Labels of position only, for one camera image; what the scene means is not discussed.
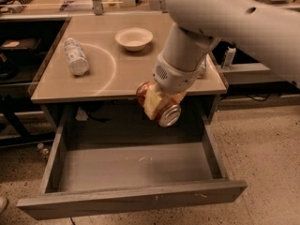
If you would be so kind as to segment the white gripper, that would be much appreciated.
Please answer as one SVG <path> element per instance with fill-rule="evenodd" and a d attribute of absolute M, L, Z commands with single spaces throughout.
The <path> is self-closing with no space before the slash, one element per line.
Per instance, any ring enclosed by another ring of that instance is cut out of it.
<path fill-rule="evenodd" d="M 170 95 L 175 94 L 173 99 L 176 103 L 180 103 L 187 94 L 185 91 L 203 72 L 202 64 L 203 59 L 198 62 L 195 70 L 183 71 L 170 65 L 160 53 L 153 68 L 153 79 L 163 92 Z M 143 109 L 150 120 L 154 120 L 158 114 L 158 107 L 165 97 L 163 92 L 151 85 L 145 94 Z"/>

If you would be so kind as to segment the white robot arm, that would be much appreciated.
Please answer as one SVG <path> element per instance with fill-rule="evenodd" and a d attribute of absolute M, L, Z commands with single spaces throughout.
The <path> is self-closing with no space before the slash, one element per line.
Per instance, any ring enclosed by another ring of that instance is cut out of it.
<path fill-rule="evenodd" d="M 255 0 L 166 0 L 166 7 L 173 24 L 142 105 L 150 119 L 194 84 L 201 61 L 221 39 L 300 85 L 299 13 Z"/>

